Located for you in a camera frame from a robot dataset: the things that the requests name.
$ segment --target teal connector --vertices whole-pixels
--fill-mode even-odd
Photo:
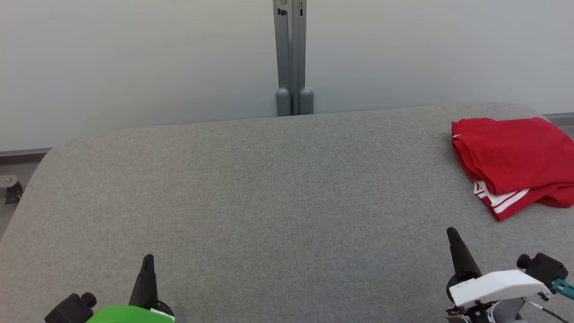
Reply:
[[[574,286],[570,285],[569,283],[563,281],[562,279],[556,279],[552,289],[557,291],[563,296],[568,297],[569,299],[574,300]]]

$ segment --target gray metal bracket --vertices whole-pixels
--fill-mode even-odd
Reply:
[[[273,0],[273,10],[279,78],[277,116],[313,114],[313,91],[305,88],[307,0]]]
[[[22,184],[16,175],[0,175],[0,189],[6,189],[6,202],[4,204],[18,203],[24,193]]]

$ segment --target cable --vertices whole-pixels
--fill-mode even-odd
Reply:
[[[530,305],[532,305],[532,306],[534,306],[534,307],[536,307],[536,308],[538,308],[538,309],[540,309],[540,310],[542,310],[542,311],[544,311],[544,312],[546,312],[546,313],[548,313],[548,314],[550,314],[550,315],[556,317],[556,318],[559,319],[562,323],[570,323],[570,322],[568,322],[567,320],[565,320],[565,319],[561,318],[560,316],[558,316],[556,313],[554,313],[554,312],[552,312],[552,311],[550,311],[550,310],[547,310],[547,309],[545,309],[544,307],[542,307],[542,306],[540,306],[540,305],[538,305],[538,304],[536,304],[536,303],[534,303],[534,302],[531,302],[531,301],[527,301],[527,302],[528,302],[528,304],[530,304]]]

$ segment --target white stripe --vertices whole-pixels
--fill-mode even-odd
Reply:
[[[478,186],[478,182],[474,182],[474,194],[479,194],[484,192],[483,189],[480,188],[480,186]]]
[[[478,186],[480,186],[480,188],[482,190],[484,190],[484,193],[486,193],[486,196],[488,196],[488,199],[490,200],[490,206],[492,206],[492,207],[499,205],[500,203],[504,202],[507,198],[514,195],[514,193],[516,193],[516,192],[511,192],[508,194],[494,195],[494,194],[490,193],[490,191],[488,190],[488,187],[486,187],[486,184],[482,180],[479,180],[476,183],[478,184]]]
[[[522,197],[524,197],[524,195],[526,195],[526,193],[528,193],[530,189],[526,189],[526,190],[522,190],[520,192],[518,192],[518,194],[516,194],[515,196],[507,199],[503,204],[500,204],[499,206],[494,208],[494,212],[495,213],[500,213],[503,212],[504,210],[506,210],[507,207],[511,206],[512,204],[514,204],[516,201],[518,201],[519,199],[521,199]]]

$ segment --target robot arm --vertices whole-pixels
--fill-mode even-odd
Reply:
[[[456,229],[448,228],[447,235],[455,269],[454,276],[447,283],[448,298],[455,304],[447,310],[448,321],[511,323],[520,317],[525,297],[539,295],[548,301],[558,292],[574,299],[574,287],[564,281],[568,270],[557,260],[543,253],[534,259],[523,254],[517,267],[525,269],[525,272],[507,270],[482,275]],[[535,306],[566,322],[542,306]]]
[[[169,306],[157,299],[157,281],[153,255],[146,255],[135,280],[128,306],[103,307],[94,314],[96,298],[91,293],[82,297],[72,294],[44,318],[46,323],[173,323]]]

